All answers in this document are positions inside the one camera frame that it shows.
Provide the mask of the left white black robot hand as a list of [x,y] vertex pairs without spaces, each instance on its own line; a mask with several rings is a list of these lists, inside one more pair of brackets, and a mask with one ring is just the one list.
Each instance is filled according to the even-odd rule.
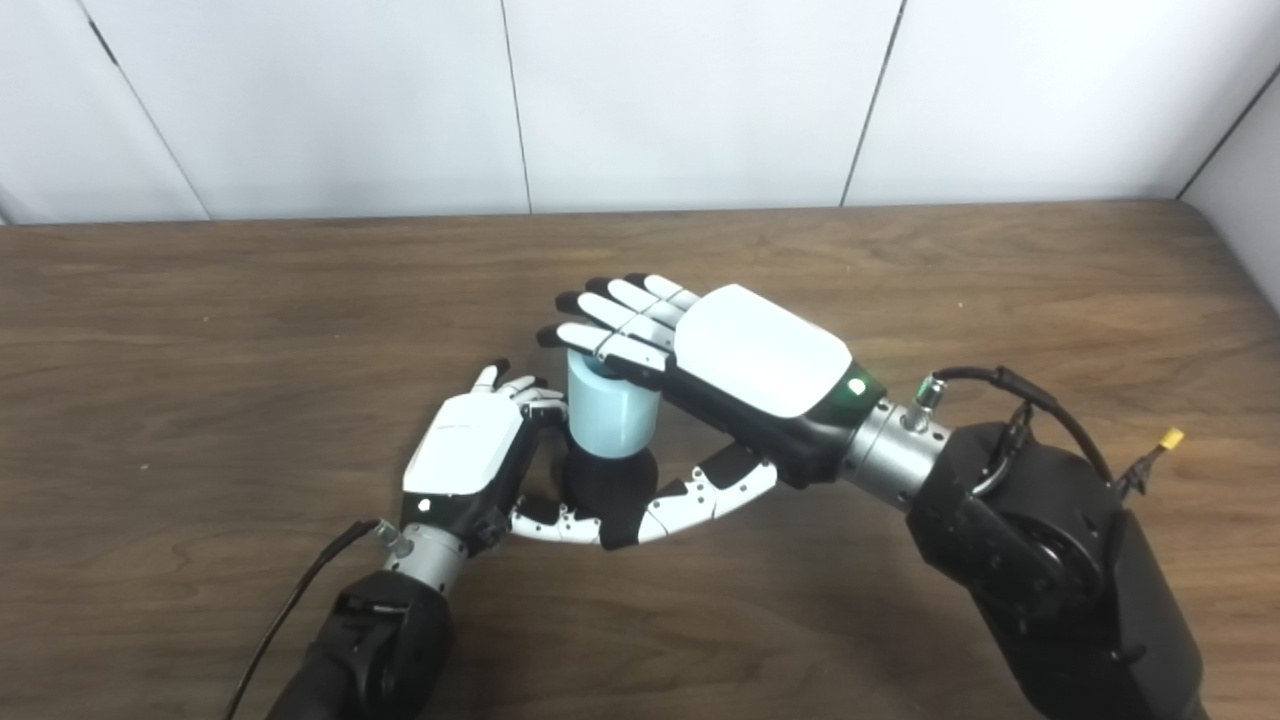
[[399,524],[440,530],[472,559],[508,533],[571,544],[600,544],[595,519],[536,519],[525,510],[521,484],[549,430],[570,419],[564,393],[538,375],[502,377],[499,359],[470,389],[436,410],[412,452],[399,488]]

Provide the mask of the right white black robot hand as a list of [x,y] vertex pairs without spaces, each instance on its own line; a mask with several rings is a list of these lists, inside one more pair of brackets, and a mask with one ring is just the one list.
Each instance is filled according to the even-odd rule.
[[829,483],[887,391],[836,334],[740,284],[699,295],[658,274],[595,278],[556,300],[567,322],[538,343],[654,393],[730,443],[686,480],[658,487],[607,471],[570,436],[561,520],[595,519],[608,551],[714,521],[777,486]]

